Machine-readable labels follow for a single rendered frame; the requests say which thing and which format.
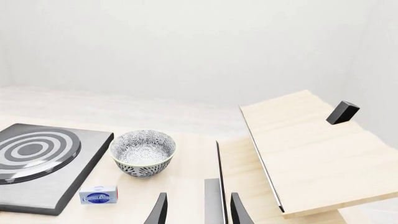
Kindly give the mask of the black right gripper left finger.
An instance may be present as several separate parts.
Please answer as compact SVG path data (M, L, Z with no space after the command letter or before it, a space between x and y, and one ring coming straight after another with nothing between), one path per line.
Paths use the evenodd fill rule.
M167 218L167 194L162 192L144 224L165 224Z

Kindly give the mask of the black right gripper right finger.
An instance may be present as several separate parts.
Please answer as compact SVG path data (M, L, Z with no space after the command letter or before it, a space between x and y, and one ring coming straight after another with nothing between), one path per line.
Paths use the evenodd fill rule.
M230 209L233 224L251 224L251 217L236 192L231 193Z

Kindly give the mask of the flat black stove plate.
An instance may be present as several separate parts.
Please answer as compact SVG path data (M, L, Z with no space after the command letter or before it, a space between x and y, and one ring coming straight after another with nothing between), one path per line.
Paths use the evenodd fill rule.
M22 123L0 130L0 211L61 214L113 139L112 132Z

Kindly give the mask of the patterned white and black bowl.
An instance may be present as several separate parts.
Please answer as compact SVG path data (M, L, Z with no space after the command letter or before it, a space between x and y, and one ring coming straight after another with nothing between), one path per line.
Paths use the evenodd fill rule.
M125 174L149 178L170 164L177 145L168 134L157 130L134 130L113 139L109 153Z

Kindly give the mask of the small blue printed food box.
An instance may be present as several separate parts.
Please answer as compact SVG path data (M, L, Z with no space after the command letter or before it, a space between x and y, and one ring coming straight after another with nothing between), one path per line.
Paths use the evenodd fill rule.
M102 185L81 187L79 189L80 203L82 205L99 205L118 202L118 186Z

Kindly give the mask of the pale wooden rack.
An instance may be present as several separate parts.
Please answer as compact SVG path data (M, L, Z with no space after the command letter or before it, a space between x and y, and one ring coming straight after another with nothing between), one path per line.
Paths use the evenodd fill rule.
M218 143L230 224L236 192L251 224L376 224L361 208L398 197L398 150L309 91L240 107L247 134Z

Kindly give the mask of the small black block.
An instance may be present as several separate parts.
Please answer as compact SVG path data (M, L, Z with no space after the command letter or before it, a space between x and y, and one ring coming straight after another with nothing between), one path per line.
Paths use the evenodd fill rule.
M359 110L359 106L343 100L327 117L326 121L332 125L345 123L350 121Z

